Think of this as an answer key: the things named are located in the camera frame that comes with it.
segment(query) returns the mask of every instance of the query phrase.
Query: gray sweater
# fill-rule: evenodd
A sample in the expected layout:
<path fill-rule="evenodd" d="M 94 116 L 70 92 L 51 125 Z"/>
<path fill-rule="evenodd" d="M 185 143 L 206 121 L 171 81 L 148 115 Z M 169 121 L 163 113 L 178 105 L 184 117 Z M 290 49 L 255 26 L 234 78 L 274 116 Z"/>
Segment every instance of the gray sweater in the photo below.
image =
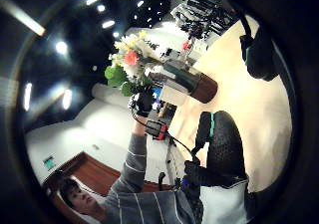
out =
<path fill-rule="evenodd" d="M 195 223 L 181 190 L 141 193 L 146 168 L 147 137 L 133 134 L 121 176 L 104 203 L 107 220 L 103 224 Z"/>

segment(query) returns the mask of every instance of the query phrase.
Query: ceiling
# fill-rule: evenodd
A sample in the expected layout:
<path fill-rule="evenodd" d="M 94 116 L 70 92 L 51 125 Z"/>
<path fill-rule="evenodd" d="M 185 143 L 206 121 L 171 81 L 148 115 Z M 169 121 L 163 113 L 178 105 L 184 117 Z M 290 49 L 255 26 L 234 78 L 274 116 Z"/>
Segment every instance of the ceiling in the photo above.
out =
<path fill-rule="evenodd" d="M 114 33 L 121 37 L 130 27 L 149 28 L 170 5 L 170 0 L 99 0 L 90 6 L 88 0 L 13 1 L 46 29 L 43 37 L 37 36 L 29 44 L 21 62 L 20 95 L 24 96 L 26 85 L 32 84 L 30 106 L 22 117 L 26 131 L 73 119 L 92 99 L 92 86 L 106 82 L 104 69 L 109 65 L 109 53 L 115 52 Z M 99 11 L 99 5 L 105 10 Z M 7 19 L 19 29 L 24 27 L 9 16 Z M 115 25 L 104 29 L 103 23 L 110 20 Z M 22 29 L 26 37 L 30 31 Z M 64 54 L 57 50 L 59 42 L 67 48 Z M 72 91 L 66 110 L 63 96 L 57 95 L 59 89 Z"/>

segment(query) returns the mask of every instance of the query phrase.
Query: floor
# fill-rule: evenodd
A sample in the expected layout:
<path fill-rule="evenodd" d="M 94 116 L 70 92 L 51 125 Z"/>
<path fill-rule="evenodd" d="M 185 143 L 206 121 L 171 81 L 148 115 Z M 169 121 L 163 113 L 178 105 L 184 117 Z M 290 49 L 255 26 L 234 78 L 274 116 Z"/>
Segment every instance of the floor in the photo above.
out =
<path fill-rule="evenodd" d="M 257 23 L 249 19 L 249 24 L 255 34 Z M 243 142 L 245 168 L 250 178 L 248 189 L 258 191 L 276 179 L 285 163 L 291 117 L 287 94 L 279 77 L 264 82 L 248 75 L 241 60 L 239 36 L 242 34 L 238 22 L 194 65 L 218 82 L 217 95 L 208 104 L 187 97 L 177 108 L 169 132 L 192 148 L 201 112 L 229 112 Z M 203 166 L 205 150 L 198 154 Z M 185 150 L 180 151 L 189 158 Z"/>

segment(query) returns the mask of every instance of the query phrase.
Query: white flower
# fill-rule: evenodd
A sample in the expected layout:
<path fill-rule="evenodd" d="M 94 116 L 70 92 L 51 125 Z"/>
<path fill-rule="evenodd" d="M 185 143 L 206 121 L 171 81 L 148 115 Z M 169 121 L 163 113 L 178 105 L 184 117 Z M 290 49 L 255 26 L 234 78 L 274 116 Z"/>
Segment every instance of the white flower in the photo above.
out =
<path fill-rule="evenodd" d="M 128 74 L 129 78 L 139 75 L 139 66 L 131 66 L 127 64 L 122 64 L 123 70 Z"/>

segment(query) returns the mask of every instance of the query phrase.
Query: man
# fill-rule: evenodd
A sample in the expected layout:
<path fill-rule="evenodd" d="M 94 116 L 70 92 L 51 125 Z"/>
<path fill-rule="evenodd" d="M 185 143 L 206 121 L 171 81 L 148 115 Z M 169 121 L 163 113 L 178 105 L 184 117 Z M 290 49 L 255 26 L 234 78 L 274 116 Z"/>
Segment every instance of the man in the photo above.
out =
<path fill-rule="evenodd" d="M 243 197 L 247 179 L 239 177 L 233 181 L 190 161 L 185 163 L 185 171 L 189 175 L 183 183 L 187 184 L 181 189 L 141 193 L 147 168 L 147 137 L 143 123 L 147 123 L 152 102 L 150 93 L 140 94 L 138 116 L 132 129 L 124 168 L 112 185 L 106 201 L 97 203 L 90 194 L 79 188 L 76 181 L 67 178 L 60 185 L 60 193 L 66 204 L 103 224 L 245 223 L 247 218 Z M 223 184 L 228 189 L 218 187 L 220 190 L 213 190 L 211 187 Z M 203 216 L 200 200 L 203 202 Z"/>

